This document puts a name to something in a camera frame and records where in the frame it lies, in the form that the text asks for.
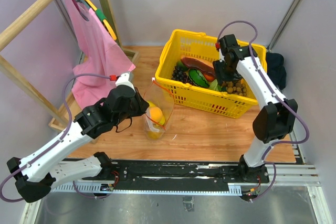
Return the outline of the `wooden clothes rack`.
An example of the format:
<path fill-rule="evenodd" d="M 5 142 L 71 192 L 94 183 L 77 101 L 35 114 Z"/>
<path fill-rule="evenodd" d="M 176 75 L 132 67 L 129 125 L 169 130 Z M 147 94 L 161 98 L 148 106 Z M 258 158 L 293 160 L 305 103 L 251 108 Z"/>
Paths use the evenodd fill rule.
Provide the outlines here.
<path fill-rule="evenodd" d="M 1 0 L 1 30 L 36 0 Z M 52 105 L 61 105 L 61 91 L 77 64 L 59 33 L 57 11 L 51 2 L 1 55 Z M 53 135 L 50 115 L 37 102 L 1 75 L 1 147 L 40 145 Z"/>

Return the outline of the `clear zip bag orange zipper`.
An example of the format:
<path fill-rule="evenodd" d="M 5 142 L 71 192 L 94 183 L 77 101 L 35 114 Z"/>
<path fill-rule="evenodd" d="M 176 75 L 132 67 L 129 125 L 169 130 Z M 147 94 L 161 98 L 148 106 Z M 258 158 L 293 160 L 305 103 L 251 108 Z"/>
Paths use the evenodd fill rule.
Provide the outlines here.
<path fill-rule="evenodd" d="M 151 85 L 144 93 L 144 99 L 149 104 L 143 116 L 145 135 L 150 140 L 159 140 L 170 127 L 175 105 L 174 95 L 152 78 Z"/>

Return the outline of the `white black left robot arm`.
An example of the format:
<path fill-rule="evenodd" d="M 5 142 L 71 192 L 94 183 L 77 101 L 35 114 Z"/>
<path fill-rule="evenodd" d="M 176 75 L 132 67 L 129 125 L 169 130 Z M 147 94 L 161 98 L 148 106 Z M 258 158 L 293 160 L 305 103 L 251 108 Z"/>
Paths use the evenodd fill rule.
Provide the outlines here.
<path fill-rule="evenodd" d="M 104 152 L 68 164 L 60 162 L 79 147 L 117 128 L 123 120 L 142 116 L 148 107 L 137 88 L 121 85 L 106 98 L 85 107 L 64 131 L 36 152 L 25 158 L 11 158 L 7 167 L 21 200 L 38 201 L 52 189 L 78 179 L 108 179 L 114 166 Z"/>

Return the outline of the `pink shirt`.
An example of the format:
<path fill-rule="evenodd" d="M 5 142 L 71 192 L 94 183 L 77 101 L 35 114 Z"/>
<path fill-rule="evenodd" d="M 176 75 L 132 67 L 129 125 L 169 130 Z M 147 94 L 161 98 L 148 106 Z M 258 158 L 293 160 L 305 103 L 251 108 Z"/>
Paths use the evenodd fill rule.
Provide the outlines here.
<path fill-rule="evenodd" d="M 105 29 L 93 9 L 76 0 L 64 0 L 80 50 L 88 59 L 73 68 L 75 75 L 94 73 L 103 76 L 133 71 L 135 65 L 125 55 Z M 115 83 L 104 78 L 83 76 L 72 88 L 73 96 L 81 109 L 107 97 Z"/>

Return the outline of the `orange yellow peach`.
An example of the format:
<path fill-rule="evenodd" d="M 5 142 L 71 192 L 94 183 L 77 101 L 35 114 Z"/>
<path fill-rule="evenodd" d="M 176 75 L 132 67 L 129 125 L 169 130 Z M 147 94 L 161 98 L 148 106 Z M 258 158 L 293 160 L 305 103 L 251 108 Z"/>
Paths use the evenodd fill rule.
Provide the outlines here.
<path fill-rule="evenodd" d="M 163 112 L 157 106 L 152 106 L 149 108 L 149 117 L 154 122 L 160 122 L 163 119 Z"/>

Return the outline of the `aluminium frame post right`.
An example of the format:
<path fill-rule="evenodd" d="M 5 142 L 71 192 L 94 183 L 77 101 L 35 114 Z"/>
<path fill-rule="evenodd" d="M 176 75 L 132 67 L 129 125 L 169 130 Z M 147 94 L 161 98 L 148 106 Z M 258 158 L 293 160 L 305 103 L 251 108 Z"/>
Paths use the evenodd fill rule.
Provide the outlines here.
<path fill-rule="evenodd" d="M 289 8 L 287 9 L 282 21 L 280 22 L 275 34 L 273 35 L 270 43 L 267 46 L 267 51 L 272 51 L 293 18 L 295 12 L 299 8 L 302 0 L 292 0 Z"/>

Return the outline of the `brown glazed hot dog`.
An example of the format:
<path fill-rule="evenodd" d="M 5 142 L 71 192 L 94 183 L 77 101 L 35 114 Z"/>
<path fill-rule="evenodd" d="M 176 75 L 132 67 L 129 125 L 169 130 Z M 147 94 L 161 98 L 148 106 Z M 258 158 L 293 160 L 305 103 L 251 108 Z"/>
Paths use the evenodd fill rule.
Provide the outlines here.
<path fill-rule="evenodd" d="M 215 76 L 213 64 L 209 61 L 190 56 L 182 56 L 181 62 L 188 68 L 199 70 L 200 72 L 213 77 Z"/>

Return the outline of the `dark purple grape bunch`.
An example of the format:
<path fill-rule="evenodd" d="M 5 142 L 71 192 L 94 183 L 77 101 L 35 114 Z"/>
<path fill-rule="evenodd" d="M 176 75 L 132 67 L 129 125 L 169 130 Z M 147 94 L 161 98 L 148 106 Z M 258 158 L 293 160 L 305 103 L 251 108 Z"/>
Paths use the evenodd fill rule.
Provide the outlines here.
<path fill-rule="evenodd" d="M 188 74 L 186 73 L 186 71 L 180 67 L 180 66 L 175 66 L 173 73 L 172 73 L 172 77 L 171 80 L 173 81 L 179 81 L 181 83 L 188 83 L 188 84 L 192 84 L 191 79 L 189 78 Z"/>

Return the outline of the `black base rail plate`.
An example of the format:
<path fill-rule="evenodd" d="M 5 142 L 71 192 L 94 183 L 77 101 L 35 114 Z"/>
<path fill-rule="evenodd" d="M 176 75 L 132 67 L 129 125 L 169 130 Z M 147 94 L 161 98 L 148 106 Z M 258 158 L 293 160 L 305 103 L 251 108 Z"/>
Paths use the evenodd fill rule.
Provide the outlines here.
<path fill-rule="evenodd" d="M 118 190 L 159 192 L 227 191 L 228 184 L 266 184 L 269 182 L 265 166 L 245 168 L 238 163 L 210 163 L 183 161 L 113 160 L 109 170 L 92 179 L 117 179 Z"/>

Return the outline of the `green cabbage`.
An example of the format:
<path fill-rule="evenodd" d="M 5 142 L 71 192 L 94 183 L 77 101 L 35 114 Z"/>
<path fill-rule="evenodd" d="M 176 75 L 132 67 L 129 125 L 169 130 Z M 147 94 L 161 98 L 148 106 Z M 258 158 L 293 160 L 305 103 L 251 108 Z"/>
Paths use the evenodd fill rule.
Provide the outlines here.
<path fill-rule="evenodd" d="M 209 84 L 209 89 L 213 90 L 213 91 L 217 91 L 217 92 L 226 92 L 226 87 L 222 87 L 218 84 L 217 79 L 215 79 L 214 81 L 212 81 Z"/>

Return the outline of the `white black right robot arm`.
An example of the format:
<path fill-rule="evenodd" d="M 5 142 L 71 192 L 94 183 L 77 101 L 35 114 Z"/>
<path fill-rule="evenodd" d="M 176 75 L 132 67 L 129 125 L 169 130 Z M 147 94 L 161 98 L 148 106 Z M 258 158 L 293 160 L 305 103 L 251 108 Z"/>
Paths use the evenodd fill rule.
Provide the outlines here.
<path fill-rule="evenodd" d="M 213 67 L 218 83 L 245 80 L 260 108 L 253 121 L 253 142 L 235 172 L 242 181 L 251 182 L 266 171 L 265 158 L 270 150 L 291 133 L 298 105 L 275 87 L 251 45 L 240 46 L 231 34 L 220 38 L 216 49 L 219 60 L 213 62 Z"/>

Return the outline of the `brown longan bunch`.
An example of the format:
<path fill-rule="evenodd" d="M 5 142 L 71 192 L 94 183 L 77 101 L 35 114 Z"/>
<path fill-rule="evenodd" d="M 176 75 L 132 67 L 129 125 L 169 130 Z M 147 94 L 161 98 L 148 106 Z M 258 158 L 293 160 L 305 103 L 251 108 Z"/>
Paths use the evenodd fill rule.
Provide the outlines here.
<path fill-rule="evenodd" d="M 241 81 L 228 81 L 222 85 L 221 92 L 227 92 L 228 94 L 235 94 L 239 96 L 247 96 L 247 86 Z"/>

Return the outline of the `black cloth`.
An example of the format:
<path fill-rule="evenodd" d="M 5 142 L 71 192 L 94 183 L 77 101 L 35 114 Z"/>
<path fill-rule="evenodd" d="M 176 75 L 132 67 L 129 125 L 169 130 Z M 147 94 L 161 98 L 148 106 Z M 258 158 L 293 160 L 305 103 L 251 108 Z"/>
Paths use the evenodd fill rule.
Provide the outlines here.
<path fill-rule="evenodd" d="M 284 67 L 284 57 L 281 54 L 267 52 L 266 53 L 266 63 L 267 63 L 267 75 L 270 77 L 271 81 L 280 90 L 286 87 L 286 77 L 287 72 Z"/>

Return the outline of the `yellow plastic shopping basket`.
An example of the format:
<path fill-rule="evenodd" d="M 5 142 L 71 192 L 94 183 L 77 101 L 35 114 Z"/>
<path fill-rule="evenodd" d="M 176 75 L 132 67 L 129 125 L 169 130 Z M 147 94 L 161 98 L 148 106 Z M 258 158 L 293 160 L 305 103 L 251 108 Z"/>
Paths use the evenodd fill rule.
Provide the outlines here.
<path fill-rule="evenodd" d="M 161 53 L 155 80 L 173 93 L 176 104 L 237 119 L 253 105 L 258 104 L 249 85 L 246 85 L 247 95 L 244 97 L 196 87 L 188 83 L 183 84 L 171 79 L 174 67 L 182 55 L 209 62 L 218 60 L 216 42 L 216 37 L 205 33 L 173 30 Z"/>

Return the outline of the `orange carrot piece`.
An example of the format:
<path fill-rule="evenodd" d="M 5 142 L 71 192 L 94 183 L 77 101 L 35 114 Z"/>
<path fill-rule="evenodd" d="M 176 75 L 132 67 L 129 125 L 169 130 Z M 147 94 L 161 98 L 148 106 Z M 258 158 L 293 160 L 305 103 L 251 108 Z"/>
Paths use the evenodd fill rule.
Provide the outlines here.
<path fill-rule="evenodd" d="M 211 75 L 208 75 L 208 74 L 203 74 L 203 76 L 205 77 L 205 79 L 208 81 L 208 82 L 213 82 L 215 80 L 215 77 L 211 76 Z"/>

